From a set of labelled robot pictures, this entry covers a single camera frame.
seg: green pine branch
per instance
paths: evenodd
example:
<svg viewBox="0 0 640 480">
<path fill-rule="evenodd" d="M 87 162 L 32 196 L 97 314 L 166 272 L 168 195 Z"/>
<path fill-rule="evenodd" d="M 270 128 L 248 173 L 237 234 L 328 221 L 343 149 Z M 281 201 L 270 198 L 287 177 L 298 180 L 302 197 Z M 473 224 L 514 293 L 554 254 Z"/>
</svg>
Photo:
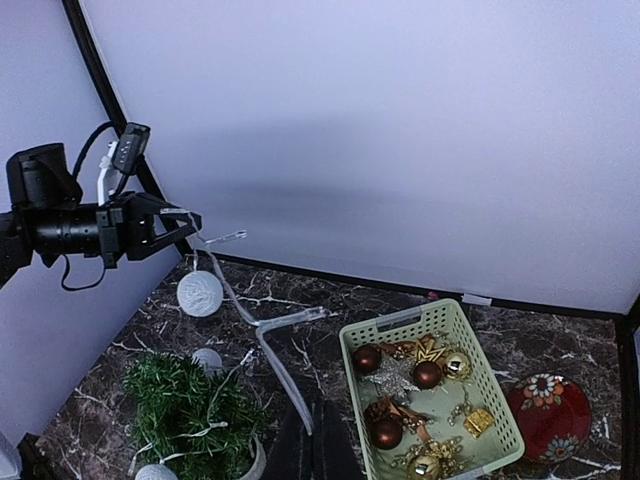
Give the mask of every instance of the green pine branch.
<svg viewBox="0 0 640 480">
<path fill-rule="evenodd" d="M 136 450 L 154 446 L 140 455 L 144 463 L 189 452 L 167 462 L 181 480 L 235 480 L 251 467 L 251 437 L 264 431 L 267 417 L 241 390 L 237 373 L 209 378 L 191 358 L 149 354 L 128 370 L 124 387 L 138 404 Z M 180 436 L 202 432 L 210 421 L 228 426 Z"/>
</svg>

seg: basket handle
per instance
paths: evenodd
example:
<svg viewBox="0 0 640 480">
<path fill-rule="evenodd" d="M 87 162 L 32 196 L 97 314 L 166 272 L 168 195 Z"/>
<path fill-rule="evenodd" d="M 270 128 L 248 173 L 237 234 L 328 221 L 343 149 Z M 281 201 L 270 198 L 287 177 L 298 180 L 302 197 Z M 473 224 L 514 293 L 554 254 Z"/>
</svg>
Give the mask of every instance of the basket handle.
<svg viewBox="0 0 640 480">
<path fill-rule="evenodd" d="M 378 332 L 385 332 L 396 327 L 419 323 L 422 320 L 423 313 L 423 306 L 418 306 L 408 310 L 402 310 L 401 312 L 384 315 L 376 320 L 376 328 Z"/>
</svg>

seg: floral pattern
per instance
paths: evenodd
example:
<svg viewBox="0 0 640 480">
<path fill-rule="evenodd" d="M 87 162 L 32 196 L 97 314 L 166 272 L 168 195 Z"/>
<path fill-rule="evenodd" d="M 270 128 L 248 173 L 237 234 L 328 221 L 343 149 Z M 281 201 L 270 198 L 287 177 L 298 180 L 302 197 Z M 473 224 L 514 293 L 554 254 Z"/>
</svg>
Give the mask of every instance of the floral pattern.
<svg viewBox="0 0 640 480">
<path fill-rule="evenodd" d="M 549 409 L 554 403 L 562 405 L 564 383 L 564 377 L 548 373 L 540 373 L 529 377 L 522 390 L 525 396 L 525 401 L 521 407 L 522 410 L 527 410 L 534 406 Z"/>
<path fill-rule="evenodd" d="M 572 456 L 579 446 L 580 440 L 575 435 L 567 435 L 565 438 L 556 435 L 547 447 L 546 453 L 540 456 L 540 460 L 545 463 L 561 462 Z"/>
</svg>

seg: red decorative plate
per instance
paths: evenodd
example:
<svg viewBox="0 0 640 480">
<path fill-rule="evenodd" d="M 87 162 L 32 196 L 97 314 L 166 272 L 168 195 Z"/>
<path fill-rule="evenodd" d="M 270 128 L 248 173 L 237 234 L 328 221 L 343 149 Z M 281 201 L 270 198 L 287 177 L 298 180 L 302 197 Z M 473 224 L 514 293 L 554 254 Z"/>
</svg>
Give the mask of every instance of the red decorative plate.
<svg viewBox="0 0 640 480">
<path fill-rule="evenodd" d="M 562 462 L 589 438 L 589 400 L 580 387 L 565 377 L 532 375 L 509 392 L 507 401 L 524 438 L 524 456 L 528 460 Z"/>
</svg>

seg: white backdrop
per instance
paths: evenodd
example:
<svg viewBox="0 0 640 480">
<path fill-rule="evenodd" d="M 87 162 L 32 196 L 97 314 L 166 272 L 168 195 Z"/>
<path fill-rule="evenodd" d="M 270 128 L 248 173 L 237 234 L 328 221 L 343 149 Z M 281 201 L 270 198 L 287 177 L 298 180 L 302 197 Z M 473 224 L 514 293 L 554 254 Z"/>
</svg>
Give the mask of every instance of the white backdrop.
<svg viewBox="0 0 640 480">
<path fill-rule="evenodd" d="M 225 253 L 626 312 L 637 2 L 85 2 L 169 199 Z"/>
</svg>

